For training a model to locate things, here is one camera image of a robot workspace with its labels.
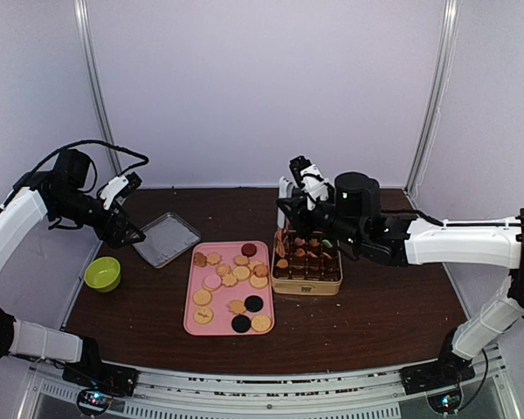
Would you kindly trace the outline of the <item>silver metal tin lid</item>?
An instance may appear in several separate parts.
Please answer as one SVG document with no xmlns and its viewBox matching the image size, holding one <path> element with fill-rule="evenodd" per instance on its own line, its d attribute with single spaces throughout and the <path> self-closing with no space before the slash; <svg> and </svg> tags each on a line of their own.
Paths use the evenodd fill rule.
<svg viewBox="0 0 524 419">
<path fill-rule="evenodd" d="M 173 212 L 158 217 L 142 231 L 145 239 L 133 247 L 156 269 L 161 269 L 201 241 L 200 232 Z"/>
</svg>

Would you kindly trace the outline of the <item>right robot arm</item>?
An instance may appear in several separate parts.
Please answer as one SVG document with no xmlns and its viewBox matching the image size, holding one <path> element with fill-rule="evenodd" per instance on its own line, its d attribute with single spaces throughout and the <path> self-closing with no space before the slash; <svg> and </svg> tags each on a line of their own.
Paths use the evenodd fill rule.
<svg viewBox="0 0 524 419">
<path fill-rule="evenodd" d="M 486 221 L 437 220 L 416 209 L 381 207 L 377 180 L 346 172 L 329 181 L 304 156 L 279 179 L 276 201 L 282 224 L 303 237 L 320 231 L 347 245 L 354 258 L 405 267 L 435 263 L 486 264 L 508 269 L 499 290 L 447 337 L 431 364 L 436 384 L 450 384 L 491 341 L 524 316 L 524 208 L 518 216 Z"/>
</svg>

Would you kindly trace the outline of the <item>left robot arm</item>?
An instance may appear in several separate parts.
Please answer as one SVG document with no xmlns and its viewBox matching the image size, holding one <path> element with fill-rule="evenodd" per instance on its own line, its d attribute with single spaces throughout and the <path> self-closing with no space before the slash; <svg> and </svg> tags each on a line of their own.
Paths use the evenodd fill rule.
<svg viewBox="0 0 524 419">
<path fill-rule="evenodd" d="M 132 156 L 136 162 L 98 187 L 87 180 L 98 169 L 81 151 L 91 145 Z M 0 276 L 43 222 L 52 230 L 89 227 L 113 249 L 143 242 L 145 233 L 130 220 L 121 199 L 141 186 L 136 169 L 148 162 L 146 155 L 94 139 L 75 141 L 50 152 L 14 183 L 0 204 Z M 97 360 L 92 339 L 18 319 L 0 306 L 0 359 L 6 356 L 74 364 L 74 373 L 90 388 L 102 386 L 108 378 L 107 366 Z"/>
</svg>

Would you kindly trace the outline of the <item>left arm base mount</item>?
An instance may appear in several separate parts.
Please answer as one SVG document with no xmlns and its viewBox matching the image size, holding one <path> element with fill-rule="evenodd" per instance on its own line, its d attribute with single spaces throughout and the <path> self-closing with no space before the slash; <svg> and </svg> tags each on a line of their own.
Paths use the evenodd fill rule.
<svg viewBox="0 0 524 419">
<path fill-rule="evenodd" d="M 134 368 L 104 362 L 95 366 L 64 363 L 61 368 L 64 381 L 117 397 L 132 396 L 139 378 Z"/>
</svg>

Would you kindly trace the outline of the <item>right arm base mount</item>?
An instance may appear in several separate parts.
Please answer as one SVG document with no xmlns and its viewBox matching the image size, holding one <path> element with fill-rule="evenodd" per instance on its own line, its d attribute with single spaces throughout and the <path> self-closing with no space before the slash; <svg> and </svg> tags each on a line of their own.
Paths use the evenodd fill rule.
<svg viewBox="0 0 524 419">
<path fill-rule="evenodd" d="M 414 395 L 440 388 L 457 387 L 463 381 L 473 379 L 475 370 L 468 361 L 431 361 L 403 367 L 399 374 L 405 394 Z"/>
</svg>

